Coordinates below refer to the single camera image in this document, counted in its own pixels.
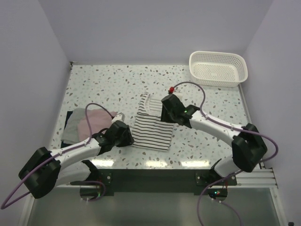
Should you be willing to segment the black white striped tank top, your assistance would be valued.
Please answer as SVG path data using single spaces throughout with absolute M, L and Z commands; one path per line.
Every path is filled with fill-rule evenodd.
M 164 152 L 169 150 L 174 125 L 162 122 L 161 113 L 161 101 L 148 92 L 142 94 L 131 129 L 133 146 Z

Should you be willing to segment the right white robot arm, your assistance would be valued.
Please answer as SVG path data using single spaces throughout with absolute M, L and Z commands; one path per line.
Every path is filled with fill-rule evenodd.
M 252 124 L 239 128 L 223 120 L 214 118 L 214 123 L 201 113 L 200 108 L 189 105 L 185 107 L 181 100 L 174 94 L 169 94 L 162 100 L 161 121 L 176 123 L 190 129 L 200 130 L 219 138 L 232 148 L 232 154 L 225 159 L 219 159 L 202 176 L 210 184 L 220 185 L 226 177 L 238 171 L 252 172 L 264 154 L 267 147 L 259 135 L 257 128 Z

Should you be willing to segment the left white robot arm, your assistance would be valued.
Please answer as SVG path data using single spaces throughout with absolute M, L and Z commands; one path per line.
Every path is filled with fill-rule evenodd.
M 75 145 L 55 150 L 39 148 L 18 176 L 36 199 L 69 182 L 83 181 L 92 185 L 97 181 L 96 167 L 86 160 L 109 152 L 115 146 L 130 146 L 133 142 L 130 127 L 115 121 L 105 133 L 95 133 Z

